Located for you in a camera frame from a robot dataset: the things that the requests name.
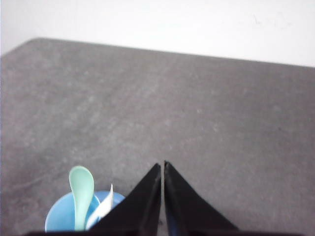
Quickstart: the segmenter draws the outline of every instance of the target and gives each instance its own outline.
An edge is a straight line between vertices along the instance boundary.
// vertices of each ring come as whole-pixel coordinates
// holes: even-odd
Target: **mint green spoon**
[[[94,194],[94,179],[87,168],[75,166],[69,173],[69,182],[74,199],[74,230],[82,231]]]

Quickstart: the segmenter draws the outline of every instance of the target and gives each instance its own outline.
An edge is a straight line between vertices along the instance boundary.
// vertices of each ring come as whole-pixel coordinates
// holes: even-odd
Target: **plastic spoon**
[[[100,203],[100,205],[95,209],[95,211],[90,215],[86,230],[89,230],[93,226],[98,218],[103,218],[106,216],[113,206],[113,184],[110,185],[110,192],[107,197]]]
[[[83,166],[75,166],[69,173],[69,182],[74,198],[74,230],[85,229],[85,218],[94,194],[94,179]]]

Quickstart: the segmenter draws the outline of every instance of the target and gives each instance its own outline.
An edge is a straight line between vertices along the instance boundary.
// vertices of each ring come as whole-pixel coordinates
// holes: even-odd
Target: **light blue cup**
[[[99,202],[103,201],[108,194],[109,191],[99,191],[94,193],[86,221],[98,207]],[[118,205],[124,198],[123,195],[114,193],[113,207]],[[72,193],[68,193],[59,198],[59,200],[51,207],[46,217],[45,231],[74,231],[74,200]]]

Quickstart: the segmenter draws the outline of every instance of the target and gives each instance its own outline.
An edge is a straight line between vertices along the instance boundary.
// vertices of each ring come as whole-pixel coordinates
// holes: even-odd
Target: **gray countertop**
[[[1,235],[42,230],[74,165],[127,195],[163,160],[243,230],[315,235],[315,68],[35,39],[1,125]]]

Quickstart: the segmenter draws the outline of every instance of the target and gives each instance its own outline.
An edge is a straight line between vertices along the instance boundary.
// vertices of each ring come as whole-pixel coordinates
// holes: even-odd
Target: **black plastic piece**
[[[203,200],[167,161],[164,196],[169,236],[293,236],[240,231]]]
[[[155,236],[161,205],[161,170],[155,164],[128,197],[91,231],[121,232],[122,236]]]

